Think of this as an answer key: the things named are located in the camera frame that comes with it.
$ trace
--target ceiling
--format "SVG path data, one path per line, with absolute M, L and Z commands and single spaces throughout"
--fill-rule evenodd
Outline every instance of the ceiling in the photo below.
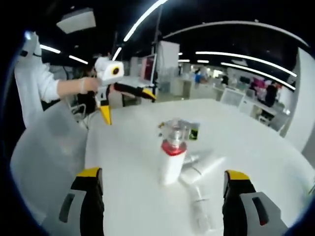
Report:
M 71 54 L 91 61 L 94 54 L 106 55 L 118 46 L 123 46 L 118 59 L 129 59 L 138 53 L 147 54 L 154 40 L 159 8 L 138 27 L 127 43 L 123 38 L 139 17 L 157 0 L 56 0 L 45 4 L 40 18 L 31 22 L 40 42 L 57 48 L 60 55 L 44 52 L 43 59 L 52 64 L 80 65 L 67 58 Z M 299 4 L 281 0 L 169 0 L 163 5 L 159 25 L 160 35 L 177 30 L 217 21 L 251 21 L 270 24 L 287 30 L 315 45 L 315 35 L 307 29 L 312 22 L 312 9 L 308 3 Z M 90 7 L 94 11 L 96 28 L 65 34 L 56 23 L 64 14 Z M 114 43 L 117 32 L 117 43 Z M 209 60 L 211 64 L 231 63 L 231 58 L 222 56 L 195 55 L 196 51 L 228 52 L 256 57 L 292 70 L 295 66 L 299 41 L 275 30 L 244 25 L 210 26 L 193 29 L 167 38 L 181 45 L 182 59 Z M 248 61 L 248 67 L 262 70 L 286 80 L 288 74 L 264 64 Z

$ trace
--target sleeve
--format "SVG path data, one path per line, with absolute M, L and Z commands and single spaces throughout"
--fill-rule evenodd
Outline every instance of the sleeve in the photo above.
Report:
M 37 85 L 41 100 L 49 103 L 59 99 L 57 94 L 58 80 L 54 80 L 54 74 L 49 72 L 49 67 L 45 64 L 38 65 Z

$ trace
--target black ceiling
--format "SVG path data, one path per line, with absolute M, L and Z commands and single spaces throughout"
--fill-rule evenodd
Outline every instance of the black ceiling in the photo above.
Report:
M 42 44 L 60 49 L 65 55 L 72 54 L 89 61 L 93 54 L 112 51 L 115 32 L 118 45 L 123 45 L 119 59 L 128 59 L 136 52 L 150 49 L 154 39 L 158 10 L 154 11 L 136 30 L 131 39 L 123 44 L 123 38 L 137 19 L 157 0 L 58 0 L 46 4 L 41 16 L 35 19 L 35 29 Z M 168 0 L 163 5 L 159 26 L 161 35 L 202 23 L 241 20 L 254 21 L 285 29 L 310 45 L 315 45 L 313 11 L 310 3 L 282 0 Z M 62 32 L 56 23 L 66 13 L 90 7 L 94 10 L 96 28 L 74 32 Z M 195 55 L 195 51 L 219 51 L 238 53 L 264 59 L 289 70 L 295 65 L 297 46 L 301 43 L 271 29 L 253 26 L 226 25 L 194 29 L 175 35 L 167 41 L 177 42 L 184 53 L 182 58 L 192 61 L 207 59 L 213 64 L 228 62 L 220 56 Z M 62 55 L 44 53 L 53 64 L 76 63 Z M 270 69 L 261 63 L 248 62 L 249 67 L 268 70 L 272 75 L 286 80 L 288 75 Z

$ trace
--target white lab coat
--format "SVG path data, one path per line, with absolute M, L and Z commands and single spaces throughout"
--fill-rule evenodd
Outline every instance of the white lab coat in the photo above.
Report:
M 38 41 L 34 53 L 41 55 Z M 24 125 L 27 128 L 42 115 L 41 100 L 49 103 L 59 99 L 58 81 L 54 80 L 49 67 L 42 63 L 41 57 L 37 56 L 18 62 L 14 68 L 14 76 L 21 101 Z

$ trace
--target hand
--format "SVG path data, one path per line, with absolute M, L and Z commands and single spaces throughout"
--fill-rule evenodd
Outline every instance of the hand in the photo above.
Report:
M 84 90 L 89 92 L 89 91 L 94 91 L 97 92 L 98 86 L 100 85 L 100 82 L 97 78 L 93 77 L 84 77 Z

